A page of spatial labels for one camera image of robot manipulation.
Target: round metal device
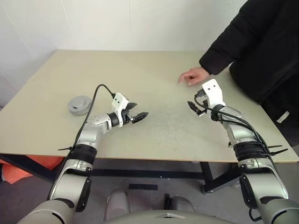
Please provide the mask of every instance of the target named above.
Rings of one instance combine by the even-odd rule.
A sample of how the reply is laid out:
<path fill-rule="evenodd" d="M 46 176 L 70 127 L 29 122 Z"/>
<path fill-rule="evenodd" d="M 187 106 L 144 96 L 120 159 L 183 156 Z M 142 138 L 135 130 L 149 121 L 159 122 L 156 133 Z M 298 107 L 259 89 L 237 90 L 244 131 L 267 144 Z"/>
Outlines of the round metal device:
<path fill-rule="evenodd" d="M 84 115 L 90 108 L 91 100 L 87 96 L 77 96 L 73 98 L 69 104 L 69 111 L 73 115 Z"/>

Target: silver robot arm segment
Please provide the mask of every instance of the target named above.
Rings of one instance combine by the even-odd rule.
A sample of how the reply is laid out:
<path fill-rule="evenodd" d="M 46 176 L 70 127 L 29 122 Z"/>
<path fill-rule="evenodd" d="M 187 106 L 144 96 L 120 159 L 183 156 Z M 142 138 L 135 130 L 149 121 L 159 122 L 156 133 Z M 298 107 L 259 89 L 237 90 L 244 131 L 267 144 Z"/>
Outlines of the silver robot arm segment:
<path fill-rule="evenodd" d="M 89 177 L 93 171 L 95 156 L 100 149 L 101 138 L 114 126 L 122 127 L 130 121 L 136 123 L 144 119 L 148 115 L 147 112 L 135 117 L 129 115 L 129 110 L 136 105 L 129 103 L 120 93 L 116 93 L 112 102 L 112 113 L 88 119 L 75 147 L 65 159 L 48 200 L 25 216 L 19 224 L 69 224 L 75 212 L 85 209 L 92 183 Z"/>
<path fill-rule="evenodd" d="M 265 224 L 299 223 L 299 206 L 288 199 L 287 190 L 269 158 L 270 154 L 254 131 L 237 119 L 243 118 L 242 113 L 225 105 L 216 80 L 204 83 L 202 90 L 195 95 L 196 102 L 197 98 L 204 98 L 203 104 L 199 104 L 204 110 L 188 101 L 191 109 L 199 116 L 207 113 L 212 120 L 220 121 L 227 131 L 230 145 L 239 161 L 242 194 L 250 208 L 251 219 L 263 220 Z M 252 209 L 257 209 L 261 216 L 253 218 Z"/>

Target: person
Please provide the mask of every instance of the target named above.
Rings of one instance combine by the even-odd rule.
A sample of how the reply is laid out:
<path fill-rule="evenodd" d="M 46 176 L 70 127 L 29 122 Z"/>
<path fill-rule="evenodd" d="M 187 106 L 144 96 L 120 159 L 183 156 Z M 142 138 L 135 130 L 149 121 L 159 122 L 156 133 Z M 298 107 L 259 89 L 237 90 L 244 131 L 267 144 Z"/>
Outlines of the person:
<path fill-rule="evenodd" d="M 298 0 L 248 0 L 199 63 L 178 82 L 200 83 L 232 63 L 233 80 L 298 145 Z"/>

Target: white wall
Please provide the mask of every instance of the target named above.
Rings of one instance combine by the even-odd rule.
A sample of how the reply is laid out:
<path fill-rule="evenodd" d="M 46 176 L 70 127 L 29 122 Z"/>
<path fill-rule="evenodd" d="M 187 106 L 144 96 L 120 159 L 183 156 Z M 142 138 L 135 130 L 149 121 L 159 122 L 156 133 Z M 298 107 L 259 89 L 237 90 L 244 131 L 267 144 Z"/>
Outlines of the white wall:
<path fill-rule="evenodd" d="M 207 49 L 246 0 L 0 0 L 0 107 L 56 49 Z"/>

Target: table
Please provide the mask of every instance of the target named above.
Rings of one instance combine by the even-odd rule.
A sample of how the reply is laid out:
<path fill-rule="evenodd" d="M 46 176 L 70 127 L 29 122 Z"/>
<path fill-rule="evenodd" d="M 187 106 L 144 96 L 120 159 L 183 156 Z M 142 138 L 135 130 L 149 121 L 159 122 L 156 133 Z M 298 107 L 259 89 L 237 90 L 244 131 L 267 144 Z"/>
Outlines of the table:
<path fill-rule="evenodd" d="M 200 85 L 177 84 L 182 72 L 198 66 L 202 53 L 58 50 L 0 112 L 0 154 L 9 154 L 12 164 L 14 154 L 21 161 L 27 160 L 25 154 L 66 156 L 67 151 L 58 149 L 73 144 L 84 120 L 69 113 L 68 102 L 78 95 L 92 98 L 96 86 L 106 84 L 138 103 L 132 114 L 149 115 L 105 135 L 97 158 L 237 162 L 221 124 L 206 115 L 197 118 L 187 105 Z M 262 107 L 244 95 L 228 70 L 211 78 L 218 81 L 226 104 L 243 112 L 268 145 L 289 149 L 274 156 L 275 162 L 299 160 Z M 92 114 L 106 112 L 112 112 L 111 97 L 101 89 Z"/>

